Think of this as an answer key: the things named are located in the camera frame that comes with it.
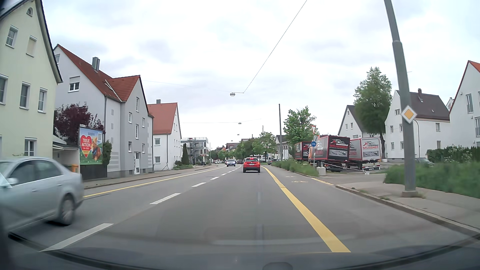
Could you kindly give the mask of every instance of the trailer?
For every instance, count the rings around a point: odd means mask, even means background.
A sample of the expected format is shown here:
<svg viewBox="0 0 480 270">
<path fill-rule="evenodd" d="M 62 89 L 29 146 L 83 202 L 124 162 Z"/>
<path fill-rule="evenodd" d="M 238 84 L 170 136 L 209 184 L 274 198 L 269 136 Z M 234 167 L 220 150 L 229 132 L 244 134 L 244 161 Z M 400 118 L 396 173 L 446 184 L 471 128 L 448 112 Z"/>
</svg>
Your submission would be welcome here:
<svg viewBox="0 0 480 270">
<path fill-rule="evenodd" d="M 316 137 L 316 146 L 310 147 L 308 161 L 332 172 L 341 172 L 348 164 L 349 137 L 323 135 Z"/>
<path fill-rule="evenodd" d="M 310 150 L 310 143 L 311 141 L 296 143 L 294 146 L 295 152 L 293 153 L 293 159 L 307 161 L 308 153 Z"/>
<path fill-rule="evenodd" d="M 381 158 L 379 137 L 350 140 L 347 168 L 353 166 L 363 171 L 379 170 Z"/>
</svg>

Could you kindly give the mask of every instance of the cartoon dog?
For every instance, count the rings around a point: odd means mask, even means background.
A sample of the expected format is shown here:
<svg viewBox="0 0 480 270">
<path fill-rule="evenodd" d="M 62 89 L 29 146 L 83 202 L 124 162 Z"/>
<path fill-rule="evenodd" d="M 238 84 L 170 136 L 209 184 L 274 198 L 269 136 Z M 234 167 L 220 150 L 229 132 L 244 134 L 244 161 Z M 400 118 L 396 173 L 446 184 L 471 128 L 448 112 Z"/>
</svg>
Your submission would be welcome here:
<svg viewBox="0 0 480 270">
<path fill-rule="evenodd" d="M 93 159 L 94 159 L 95 161 L 97 161 L 97 160 L 101 157 L 101 155 L 102 155 L 102 149 L 100 149 L 100 147 L 98 147 L 98 145 L 96 145 L 96 143 L 97 143 L 97 137 L 94 137 L 94 138 L 92 139 L 92 146 L 91 146 L 91 148 L 92 148 Z"/>
</svg>

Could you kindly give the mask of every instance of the red suv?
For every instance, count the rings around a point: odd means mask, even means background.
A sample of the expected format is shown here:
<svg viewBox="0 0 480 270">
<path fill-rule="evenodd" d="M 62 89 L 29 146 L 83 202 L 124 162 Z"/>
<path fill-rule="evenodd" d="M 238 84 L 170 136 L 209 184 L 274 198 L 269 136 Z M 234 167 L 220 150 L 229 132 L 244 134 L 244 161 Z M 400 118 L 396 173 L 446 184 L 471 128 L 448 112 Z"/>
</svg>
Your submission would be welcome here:
<svg viewBox="0 0 480 270">
<path fill-rule="evenodd" d="M 257 171 L 260 172 L 260 162 L 257 158 L 246 158 L 243 163 L 243 172 Z"/>
</svg>

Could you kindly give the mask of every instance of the car wheel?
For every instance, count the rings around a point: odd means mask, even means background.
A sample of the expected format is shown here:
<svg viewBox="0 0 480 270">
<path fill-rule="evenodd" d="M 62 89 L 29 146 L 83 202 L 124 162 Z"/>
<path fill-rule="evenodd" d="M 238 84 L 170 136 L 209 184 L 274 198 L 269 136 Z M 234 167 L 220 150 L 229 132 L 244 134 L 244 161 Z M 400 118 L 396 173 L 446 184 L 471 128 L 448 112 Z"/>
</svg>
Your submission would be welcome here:
<svg viewBox="0 0 480 270">
<path fill-rule="evenodd" d="M 58 217 L 55 220 L 61 225 L 70 225 L 75 217 L 75 203 L 71 195 L 66 195 L 60 203 Z"/>
</svg>

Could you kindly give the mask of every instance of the cloudy sky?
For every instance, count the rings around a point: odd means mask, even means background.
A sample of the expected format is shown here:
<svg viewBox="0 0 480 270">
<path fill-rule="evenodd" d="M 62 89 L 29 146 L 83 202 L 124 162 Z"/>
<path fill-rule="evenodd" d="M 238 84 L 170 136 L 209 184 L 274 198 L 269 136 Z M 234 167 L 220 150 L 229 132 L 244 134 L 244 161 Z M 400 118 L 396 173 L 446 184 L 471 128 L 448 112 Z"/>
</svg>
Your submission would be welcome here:
<svg viewBox="0 0 480 270">
<path fill-rule="evenodd" d="M 308 106 L 319 131 L 336 134 L 371 66 L 398 89 L 382 0 L 308 0 L 249 89 L 231 97 L 245 90 L 303 3 L 44 0 L 44 8 L 53 45 L 88 62 L 99 57 L 112 77 L 140 74 L 148 103 L 178 102 L 183 137 L 206 136 L 216 147 L 262 126 L 278 134 L 279 103 L 282 120 Z M 410 90 L 447 102 L 467 60 L 480 62 L 480 1 L 393 5 Z"/>
</svg>

